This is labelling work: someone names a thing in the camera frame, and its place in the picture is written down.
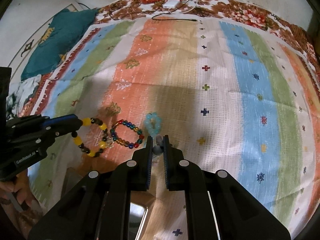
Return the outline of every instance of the yellow bead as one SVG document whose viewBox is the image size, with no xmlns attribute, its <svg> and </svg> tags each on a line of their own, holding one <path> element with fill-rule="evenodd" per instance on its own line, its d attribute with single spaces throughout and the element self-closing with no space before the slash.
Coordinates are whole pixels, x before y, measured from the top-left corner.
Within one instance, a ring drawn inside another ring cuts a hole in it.
<svg viewBox="0 0 320 240">
<path fill-rule="evenodd" d="M 101 130 L 105 130 L 107 129 L 107 125 L 105 123 L 103 123 L 102 125 L 99 125 Z"/>
<path fill-rule="evenodd" d="M 80 136 L 73 138 L 73 142 L 78 146 L 82 144 L 82 140 L 81 140 Z"/>
<path fill-rule="evenodd" d="M 96 153 L 93 151 L 90 151 L 90 153 L 87 154 L 89 157 L 95 157 Z"/>
<path fill-rule="evenodd" d="M 102 149 L 106 148 L 107 147 L 106 142 L 99 141 L 99 147 L 102 148 Z"/>
<path fill-rule="evenodd" d="M 89 117 L 82 119 L 82 125 L 84 126 L 91 125 L 91 119 Z"/>
</svg>

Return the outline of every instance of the finger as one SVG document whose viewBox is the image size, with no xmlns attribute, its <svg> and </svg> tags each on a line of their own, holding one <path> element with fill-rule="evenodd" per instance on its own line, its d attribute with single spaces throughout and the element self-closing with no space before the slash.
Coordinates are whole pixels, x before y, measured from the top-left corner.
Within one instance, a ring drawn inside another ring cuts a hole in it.
<svg viewBox="0 0 320 240">
<path fill-rule="evenodd" d="M 0 189 L 0 197 L 1 198 L 6 198 L 7 195 L 5 194 L 5 191 L 3 189 Z"/>
<path fill-rule="evenodd" d="M 31 192 L 29 192 L 26 198 L 26 203 L 29 207 L 31 207 L 33 200 L 36 200 L 36 198 L 32 195 Z"/>
<path fill-rule="evenodd" d="M 0 189 L 3 189 L 6 192 L 13 192 L 14 183 L 12 181 L 0 182 Z"/>
<path fill-rule="evenodd" d="M 23 171 L 17 175 L 13 192 L 17 192 L 20 189 L 28 188 L 28 187 L 29 187 L 29 179 L 26 172 Z"/>
<path fill-rule="evenodd" d="M 21 205 L 23 201 L 26 200 L 28 196 L 28 193 L 25 189 L 21 189 L 18 191 L 17 193 L 17 201 L 19 202 L 19 204 Z"/>
</svg>

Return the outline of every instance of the teal pillow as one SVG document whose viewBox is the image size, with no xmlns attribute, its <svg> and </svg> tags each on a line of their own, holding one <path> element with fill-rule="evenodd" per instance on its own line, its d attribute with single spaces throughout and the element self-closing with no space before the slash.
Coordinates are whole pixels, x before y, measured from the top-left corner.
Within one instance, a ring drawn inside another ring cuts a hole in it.
<svg viewBox="0 0 320 240">
<path fill-rule="evenodd" d="M 57 13 L 21 74 L 21 81 L 57 68 L 61 58 L 82 38 L 93 23 L 97 10 Z"/>
</svg>

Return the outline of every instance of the multicolored beaded bracelet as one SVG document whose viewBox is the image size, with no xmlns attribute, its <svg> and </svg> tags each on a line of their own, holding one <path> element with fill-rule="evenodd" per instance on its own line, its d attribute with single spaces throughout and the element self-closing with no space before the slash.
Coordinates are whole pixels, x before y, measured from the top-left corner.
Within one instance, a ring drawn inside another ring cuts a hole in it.
<svg viewBox="0 0 320 240">
<path fill-rule="evenodd" d="M 129 141 L 125 141 L 125 140 L 121 139 L 117 135 L 116 128 L 121 124 L 125 125 L 128 128 L 130 128 L 131 130 L 133 130 L 134 132 L 136 132 L 139 135 L 139 139 L 135 143 L 131 143 Z M 125 146 L 125 147 L 129 147 L 129 149 L 138 148 L 139 145 L 143 142 L 143 139 L 144 139 L 144 136 L 142 134 L 142 130 L 139 129 L 139 127 L 136 127 L 131 122 L 128 122 L 127 120 L 123 120 L 123 119 L 119 120 L 118 122 L 116 122 L 114 125 L 111 126 L 110 134 L 111 134 L 112 139 L 116 143 L 118 143 L 118 144 L 120 144 L 122 146 Z"/>
<path fill-rule="evenodd" d="M 80 138 L 80 136 L 78 136 L 78 133 L 75 131 L 71 133 L 71 136 L 73 137 L 73 142 L 81 149 L 83 153 L 86 153 L 90 157 L 98 157 L 100 153 L 103 152 L 103 149 L 107 147 L 112 148 L 114 141 L 110 137 L 108 137 L 107 125 L 103 121 L 101 121 L 98 118 L 82 119 L 83 126 L 89 126 L 91 124 L 97 124 L 100 127 L 100 129 L 103 131 L 103 137 L 102 137 L 102 140 L 99 142 L 98 147 L 95 147 L 90 150 L 89 148 L 84 146 L 82 139 Z"/>
</svg>

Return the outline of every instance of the cable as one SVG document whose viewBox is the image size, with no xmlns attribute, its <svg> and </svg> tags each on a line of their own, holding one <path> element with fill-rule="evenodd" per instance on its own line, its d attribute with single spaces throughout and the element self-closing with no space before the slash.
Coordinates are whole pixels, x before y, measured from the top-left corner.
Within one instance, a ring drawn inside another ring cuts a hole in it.
<svg viewBox="0 0 320 240">
<path fill-rule="evenodd" d="M 166 0 L 164 0 L 164 1 L 162 2 L 162 4 L 161 4 L 156 10 L 153 10 L 153 11 L 132 12 L 132 13 L 128 13 L 128 14 L 124 15 L 123 17 L 121 17 L 120 19 L 117 19 L 117 20 L 114 19 L 114 18 L 111 16 L 111 11 L 109 11 L 109 16 L 110 16 L 111 19 L 113 19 L 114 21 L 119 21 L 119 20 L 123 19 L 124 17 L 126 17 L 126 16 L 128 16 L 128 15 L 131 15 L 131 14 L 135 14 L 135 13 L 154 13 L 154 12 L 158 11 L 158 10 L 163 6 L 163 4 L 165 3 L 165 1 L 166 1 Z"/>
<path fill-rule="evenodd" d="M 78 3 L 78 4 L 81 4 L 81 5 L 83 5 L 83 6 L 86 6 L 85 4 L 83 4 L 83 3 Z M 89 10 L 91 10 L 88 6 L 86 6 Z"/>
<path fill-rule="evenodd" d="M 176 9 L 173 10 L 172 12 L 169 10 L 169 12 L 167 12 L 167 13 L 161 13 L 161 14 L 154 15 L 151 19 L 156 20 L 156 21 L 178 21 L 178 20 L 181 21 L 181 20 L 182 20 L 182 21 L 193 21 L 193 22 L 196 22 L 197 20 L 195 20 L 195 19 L 155 19 L 155 17 L 157 17 L 157 16 L 159 16 L 159 15 L 172 14 L 173 12 L 179 10 L 181 7 L 183 7 L 185 4 L 187 4 L 187 3 L 190 2 L 190 1 L 191 1 L 191 0 L 186 1 L 186 2 L 183 3 L 180 7 L 176 8 Z M 188 11 L 186 11 L 186 12 L 192 11 L 194 8 L 196 8 L 197 5 L 198 5 L 198 0 L 197 0 L 196 5 L 195 5 L 191 10 L 188 10 Z"/>
</svg>

